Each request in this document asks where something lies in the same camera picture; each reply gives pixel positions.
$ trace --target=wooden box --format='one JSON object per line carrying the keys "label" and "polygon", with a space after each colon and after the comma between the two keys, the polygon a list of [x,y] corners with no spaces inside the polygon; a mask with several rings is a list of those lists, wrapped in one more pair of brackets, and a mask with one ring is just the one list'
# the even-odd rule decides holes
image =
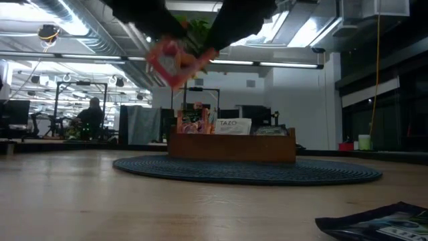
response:
{"label": "wooden box", "polygon": [[171,157],[216,161],[296,162],[296,132],[290,136],[198,135],[172,132]]}

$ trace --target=wooden floor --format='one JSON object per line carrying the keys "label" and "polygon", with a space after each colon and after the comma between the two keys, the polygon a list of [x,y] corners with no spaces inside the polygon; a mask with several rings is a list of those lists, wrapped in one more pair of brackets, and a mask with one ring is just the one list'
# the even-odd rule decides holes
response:
{"label": "wooden floor", "polygon": [[314,218],[399,201],[428,207],[426,166],[345,159],[380,169],[384,177],[328,187],[190,183],[112,169],[115,159],[144,154],[0,157],[0,240],[332,240]]}

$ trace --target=red object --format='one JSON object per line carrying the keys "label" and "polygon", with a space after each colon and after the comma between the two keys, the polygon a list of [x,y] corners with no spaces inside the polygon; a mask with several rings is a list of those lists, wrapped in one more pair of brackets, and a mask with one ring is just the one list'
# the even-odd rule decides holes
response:
{"label": "red object", "polygon": [[[172,39],[161,40],[147,55],[146,59],[153,68],[159,73],[159,75],[168,83],[168,85],[176,90],[180,88],[187,80],[191,79],[198,71],[204,68],[209,61],[217,56],[217,52],[211,48],[207,50],[199,59],[195,60],[192,64],[182,68],[181,56],[186,53],[179,47],[178,43]],[[176,60],[175,68],[176,73],[170,73],[168,70],[159,62],[161,56],[173,56]]]}
{"label": "red object", "polygon": [[339,144],[339,151],[353,151],[354,150],[354,143],[340,143]]}

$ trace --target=round rug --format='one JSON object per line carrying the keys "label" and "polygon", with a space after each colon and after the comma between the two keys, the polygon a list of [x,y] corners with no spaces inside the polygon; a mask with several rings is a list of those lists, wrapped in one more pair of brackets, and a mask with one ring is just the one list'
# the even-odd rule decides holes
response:
{"label": "round rug", "polygon": [[382,177],[380,171],[335,161],[298,159],[296,164],[204,161],[145,155],[119,159],[113,167],[149,177],[250,185],[339,185]]}

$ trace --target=black bag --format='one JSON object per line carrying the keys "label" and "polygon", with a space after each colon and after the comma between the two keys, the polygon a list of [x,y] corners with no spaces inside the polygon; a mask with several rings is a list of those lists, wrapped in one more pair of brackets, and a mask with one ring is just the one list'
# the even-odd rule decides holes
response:
{"label": "black bag", "polygon": [[428,241],[428,210],[403,202],[315,222],[321,231],[341,241]]}

